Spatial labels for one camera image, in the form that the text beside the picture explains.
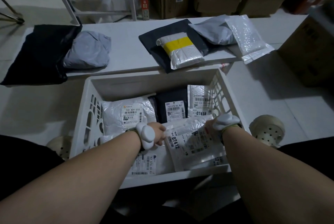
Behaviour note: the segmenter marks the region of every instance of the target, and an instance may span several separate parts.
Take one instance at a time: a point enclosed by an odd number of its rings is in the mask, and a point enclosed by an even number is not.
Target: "shoe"
[[[282,121],[271,115],[261,115],[249,125],[251,134],[262,143],[278,148],[285,135]]]
[[[72,136],[59,136],[49,141],[46,146],[67,161],[71,151],[72,139]]]

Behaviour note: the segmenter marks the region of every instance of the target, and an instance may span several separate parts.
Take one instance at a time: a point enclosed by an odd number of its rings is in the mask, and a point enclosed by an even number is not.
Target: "white plastic basket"
[[[86,79],[70,158],[100,144],[103,136],[101,101],[129,99],[154,92],[167,91],[177,87],[193,85],[211,85],[214,91],[215,113],[230,113],[240,118],[246,131],[248,125],[240,111],[225,74],[218,66],[204,66],[188,70],[178,70],[171,74],[159,71],[138,72],[92,76]],[[163,168],[155,176],[126,178],[121,188],[161,183],[190,177],[206,176],[230,171],[229,165],[200,168],[175,172],[170,154],[165,146],[149,152],[157,154],[157,166]]]

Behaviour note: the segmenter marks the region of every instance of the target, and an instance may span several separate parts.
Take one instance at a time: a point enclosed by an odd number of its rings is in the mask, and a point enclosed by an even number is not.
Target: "package with yellow tape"
[[[204,61],[203,55],[185,32],[161,37],[156,44],[162,46],[168,54],[170,67],[173,70]]]

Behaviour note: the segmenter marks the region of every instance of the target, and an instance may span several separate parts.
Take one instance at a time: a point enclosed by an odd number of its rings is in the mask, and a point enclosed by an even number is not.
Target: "yellow tape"
[[[183,48],[185,46],[190,46],[193,45],[193,43],[191,42],[191,40],[188,37],[183,37],[174,41],[170,41],[168,43],[166,43],[163,48],[166,51],[166,53],[168,55],[170,55],[170,53],[176,49],[180,49]]]

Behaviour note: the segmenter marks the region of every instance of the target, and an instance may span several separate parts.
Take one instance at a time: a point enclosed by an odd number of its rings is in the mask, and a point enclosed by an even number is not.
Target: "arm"
[[[161,145],[165,127],[149,125]],[[1,201],[0,223],[99,223],[140,147],[129,131],[68,160]]]
[[[334,223],[334,182],[239,127],[223,132],[240,195],[256,223]]]

